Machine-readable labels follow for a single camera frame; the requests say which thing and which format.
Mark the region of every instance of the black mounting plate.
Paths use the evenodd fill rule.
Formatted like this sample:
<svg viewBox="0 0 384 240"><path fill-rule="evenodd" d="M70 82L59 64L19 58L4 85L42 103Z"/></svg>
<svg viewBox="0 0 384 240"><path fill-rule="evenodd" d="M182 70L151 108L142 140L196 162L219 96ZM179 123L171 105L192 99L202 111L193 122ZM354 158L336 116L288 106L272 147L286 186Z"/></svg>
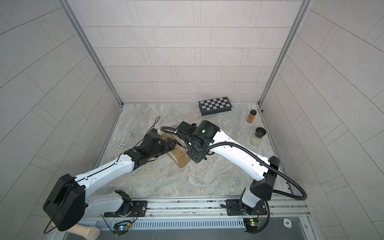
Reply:
<svg viewBox="0 0 384 240"><path fill-rule="evenodd" d="M227 209L227 214L228 216L243 216L245 215L244 213L241 212L240 209L240 199L227 199L225 201L225 205L227 207L232 208L233 210ZM261 213L261 215L267 215L267 211L265 208L263 208L264 202L259 201L256 204L256 209L258 209ZM253 211L251 215L259 215L259 212L257 210Z"/></svg>
<svg viewBox="0 0 384 240"><path fill-rule="evenodd" d="M139 217L144 217L145 212L147 210L147 201L132 201L133 207L136 208L136 210L139 213ZM104 217L121 217L117 213L114 212L106 212L104 213ZM133 212L131 211L127 216L124 217L133 217Z"/></svg>

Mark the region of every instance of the side wall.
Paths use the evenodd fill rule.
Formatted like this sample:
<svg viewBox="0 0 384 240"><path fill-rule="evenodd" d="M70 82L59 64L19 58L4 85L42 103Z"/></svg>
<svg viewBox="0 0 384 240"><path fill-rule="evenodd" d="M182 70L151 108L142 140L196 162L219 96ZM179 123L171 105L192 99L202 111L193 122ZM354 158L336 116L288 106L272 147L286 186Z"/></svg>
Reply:
<svg viewBox="0 0 384 240"><path fill-rule="evenodd" d="M69 0L123 102L258 101L301 1Z"/></svg>
<svg viewBox="0 0 384 240"><path fill-rule="evenodd" d="M0 5L0 235L41 239L42 204L91 169L119 104L55 0Z"/></svg>
<svg viewBox="0 0 384 240"><path fill-rule="evenodd" d="M383 16L314 0L262 104L323 239L384 237Z"/></svg>

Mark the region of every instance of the brown cardboard box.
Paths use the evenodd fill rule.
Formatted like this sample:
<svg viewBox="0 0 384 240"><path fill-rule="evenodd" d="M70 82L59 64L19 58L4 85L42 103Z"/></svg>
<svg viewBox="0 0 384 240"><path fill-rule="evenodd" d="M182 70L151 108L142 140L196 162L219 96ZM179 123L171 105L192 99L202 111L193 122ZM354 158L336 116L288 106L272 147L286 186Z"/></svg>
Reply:
<svg viewBox="0 0 384 240"><path fill-rule="evenodd" d="M161 139L163 140L166 140L169 137L176 139L179 143L185 146L184 142L174 135L168 133L163 133L161 135ZM168 152L167 154L179 166L179 168L183 168L189 161L191 161L191 158L189 158L187 155L187 148L182 147L179 144L176 144L175 149Z"/></svg>

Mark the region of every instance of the spice jar black lid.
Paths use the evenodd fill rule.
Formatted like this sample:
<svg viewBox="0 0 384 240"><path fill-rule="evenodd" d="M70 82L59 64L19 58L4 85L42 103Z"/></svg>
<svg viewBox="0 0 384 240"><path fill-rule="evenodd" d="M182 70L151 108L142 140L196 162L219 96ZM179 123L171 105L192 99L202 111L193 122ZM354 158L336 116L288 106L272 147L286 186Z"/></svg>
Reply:
<svg viewBox="0 0 384 240"><path fill-rule="evenodd" d="M266 130L264 128L262 128L262 127L256 128L256 132L255 132L256 137L262 138L262 137L264 137L265 134L266 134Z"/></svg>

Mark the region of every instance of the checkered pattern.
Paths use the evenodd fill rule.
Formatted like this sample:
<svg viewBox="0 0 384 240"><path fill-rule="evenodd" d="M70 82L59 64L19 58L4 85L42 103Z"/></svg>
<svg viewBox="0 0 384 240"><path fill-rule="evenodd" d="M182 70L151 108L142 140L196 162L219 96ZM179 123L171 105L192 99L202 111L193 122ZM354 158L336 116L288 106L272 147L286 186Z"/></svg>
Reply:
<svg viewBox="0 0 384 240"><path fill-rule="evenodd" d="M209 99L209 100L205 100L205 101L200 101L200 104L201 104L203 111L209 111L209 110L214 110L214 109L231 107L227 97L214 98L214 99Z"/></svg>

